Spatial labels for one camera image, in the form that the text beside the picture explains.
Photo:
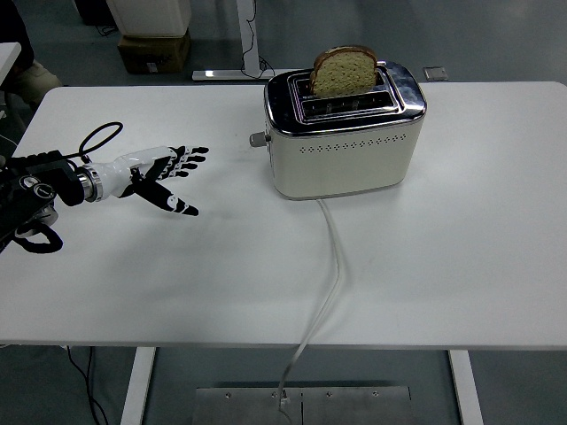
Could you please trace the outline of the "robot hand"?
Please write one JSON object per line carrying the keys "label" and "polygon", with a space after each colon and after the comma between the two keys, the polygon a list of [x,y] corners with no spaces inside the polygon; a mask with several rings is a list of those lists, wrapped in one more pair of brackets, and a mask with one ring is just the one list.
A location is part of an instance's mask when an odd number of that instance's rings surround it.
{"label": "robot hand", "polygon": [[161,146],[123,155],[111,163],[97,164],[94,169],[100,182],[95,199],[137,194],[164,211],[197,216],[196,207],[160,183],[169,178],[187,177],[206,160],[208,152],[207,147]]}

